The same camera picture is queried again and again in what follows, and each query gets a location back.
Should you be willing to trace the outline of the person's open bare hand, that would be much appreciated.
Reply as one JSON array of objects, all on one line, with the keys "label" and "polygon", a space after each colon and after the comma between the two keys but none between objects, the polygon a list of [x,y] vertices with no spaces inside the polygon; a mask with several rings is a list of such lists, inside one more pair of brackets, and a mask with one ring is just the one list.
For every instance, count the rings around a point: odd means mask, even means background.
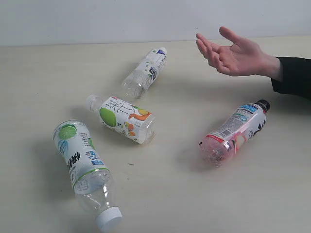
[{"label": "person's open bare hand", "polygon": [[232,77],[260,75],[282,81],[282,66],[278,58],[264,53],[257,43],[226,27],[220,27],[219,33],[232,45],[221,46],[200,33],[196,34],[197,47],[211,67]]}]

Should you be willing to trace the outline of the black sleeved forearm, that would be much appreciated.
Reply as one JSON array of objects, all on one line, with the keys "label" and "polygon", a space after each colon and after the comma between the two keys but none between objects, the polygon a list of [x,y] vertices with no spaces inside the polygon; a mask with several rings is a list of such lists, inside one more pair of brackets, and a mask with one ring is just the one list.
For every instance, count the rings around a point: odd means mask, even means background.
[{"label": "black sleeved forearm", "polygon": [[277,57],[281,63],[282,81],[271,79],[273,90],[280,94],[311,99],[311,60],[299,57]]}]

